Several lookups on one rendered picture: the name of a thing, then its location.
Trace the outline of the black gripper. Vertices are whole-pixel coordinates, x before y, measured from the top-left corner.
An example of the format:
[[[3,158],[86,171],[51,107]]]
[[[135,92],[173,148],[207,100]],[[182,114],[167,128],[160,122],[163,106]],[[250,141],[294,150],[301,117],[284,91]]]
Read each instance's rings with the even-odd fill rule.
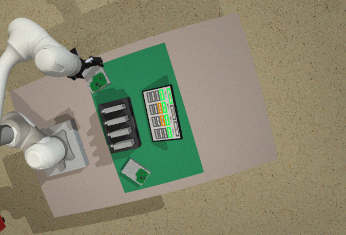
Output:
[[[88,69],[89,67],[92,67],[92,66],[101,66],[101,67],[104,67],[103,65],[103,61],[101,59],[101,57],[92,57],[90,56],[88,60],[83,60],[81,59],[81,63],[82,63],[82,66],[81,66],[81,69],[79,71],[79,73],[77,73],[76,75],[74,76],[68,76],[68,78],[71,78],[72,80],[76,80],[78,78],[80,79],[84,79],[82,73],[85,69]]]

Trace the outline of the green mat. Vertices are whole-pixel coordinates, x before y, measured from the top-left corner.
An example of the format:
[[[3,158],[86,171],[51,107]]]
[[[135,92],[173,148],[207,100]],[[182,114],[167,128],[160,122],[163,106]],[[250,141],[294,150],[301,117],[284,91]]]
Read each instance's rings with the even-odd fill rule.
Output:
[[[112,153],[124,192],[132,192],[203,173],[194,136],[165,43],[103,63],[111,84],[92,94],[102,126],[99,104],[130,97],[142,145]],[[142,91],[172,84],[182,140],[152,142]],[[108,145],[108,142],[107,142]],[[143,185],[121,171],[132,158],[151,171]]]

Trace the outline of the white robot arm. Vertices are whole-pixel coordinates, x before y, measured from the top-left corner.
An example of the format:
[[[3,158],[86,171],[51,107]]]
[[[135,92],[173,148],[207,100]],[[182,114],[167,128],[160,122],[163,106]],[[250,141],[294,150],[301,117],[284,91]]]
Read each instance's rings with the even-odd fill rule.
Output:
[[[0,146],[19,148],[26,163],[35,170],[45,170],[75,158],[66,131],[52,136],[42,133],[25,115],[11,111],[3,117],[7,80],[12,68],[34,60],[37,69],[52,77],[74,76],[82,63],[76,48],[67,50],[41,26],[27,18],[16,18],[8,26],[7,48],[0,57]]]

